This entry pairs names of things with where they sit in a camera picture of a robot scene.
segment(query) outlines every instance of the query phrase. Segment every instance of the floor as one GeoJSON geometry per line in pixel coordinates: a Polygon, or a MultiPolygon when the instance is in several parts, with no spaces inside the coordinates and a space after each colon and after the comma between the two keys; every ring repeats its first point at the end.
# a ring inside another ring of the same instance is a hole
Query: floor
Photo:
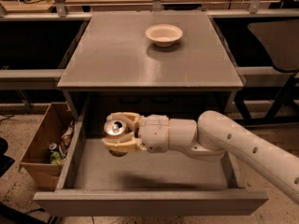
{"type": "MultiPolygon", "coordinates": [[[[8,114],[1,109],[0,114],[8,114]]],[[[38,188],[35,181],[24,169],[19,168],[21,156],[30,143],[39,122],[43,118],[44,107],[31,114],[25,114],[22,108],[10,111],[14,115],[10,119],[0,115],[0,136],[9,143],[7,156],[15,159],[12,167],[0,178],[0,202],[20,212],[28,213],[39,208],[33,201],[38,188]]],[[[279,125],[271,128],[254,128],[252,130],[262,138],[287,149],[297,155],[299,152],[299,124],[279,125]]],[[[238,160],[247,190],[266,191],[269,200],[250,216],[228,217],[63,217],[60,224],[101,223],[101,224],[193,224],[193,223],[250,223],[250,224],[297,224],[299,223],[299,205],[277,190],[263,177],[238,160]]],[[[47,222],[50,215],[46,212],[34,211],[28,215],[47,222]]],[[[0,217],[0,223],[10,224],[11,221],[0,217]]]]}

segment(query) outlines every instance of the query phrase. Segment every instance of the bowl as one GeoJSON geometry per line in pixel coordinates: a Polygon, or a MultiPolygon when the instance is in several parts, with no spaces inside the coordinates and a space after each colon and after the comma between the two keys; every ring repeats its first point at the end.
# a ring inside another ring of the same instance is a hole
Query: bowl
{"type": "Polygon", "coordinates": [[[183,32],[177,27],[168,24],[151,26],[146,31],[146,36],[158,47],[170,47],[178,41],[183,32]]]}

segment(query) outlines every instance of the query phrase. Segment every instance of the robotic arm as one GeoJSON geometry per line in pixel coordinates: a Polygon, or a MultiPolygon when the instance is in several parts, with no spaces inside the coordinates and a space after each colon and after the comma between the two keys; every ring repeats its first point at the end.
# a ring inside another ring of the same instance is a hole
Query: robotic arm
{"type": "Polygon", "coordinates": [[[299,159],[215,111],[196,123],[167,116],[113,113],[105,124],[106,148],[114,156],[134,151],[182,152],[203,161],[218,161],[228,151],[299,203],[299,159]]]}

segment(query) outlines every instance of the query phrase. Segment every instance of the can lid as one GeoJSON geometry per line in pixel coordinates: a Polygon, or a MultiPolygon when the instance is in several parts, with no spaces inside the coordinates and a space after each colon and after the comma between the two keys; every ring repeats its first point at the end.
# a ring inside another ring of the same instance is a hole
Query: can lid
{"type": "Polygon", "coordinates": [[[51,143],[49,145],[49,150],[55,150],[57,148],[57,144],[56,143],[51,143]]]}
{"type": "Polygon", "coordinates": [[[127,124],[118,119],[111,119],[105,123],[104,130],[107,134],[117,136],[126,131],[127,124]]]}

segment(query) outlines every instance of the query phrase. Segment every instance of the open drawer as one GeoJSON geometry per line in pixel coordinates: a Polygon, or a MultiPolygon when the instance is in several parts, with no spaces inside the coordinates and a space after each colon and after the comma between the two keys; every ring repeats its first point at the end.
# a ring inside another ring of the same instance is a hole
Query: open drawer
{"type": "Polygon", "coordinates": [[[267,201],[243,188],[230,154],[215,162],[175,151],[114,157],[101,141],[104,122],[101,104],[87,98],[56,190],[34,197],[52,216],[250,215],[267,201]]]}

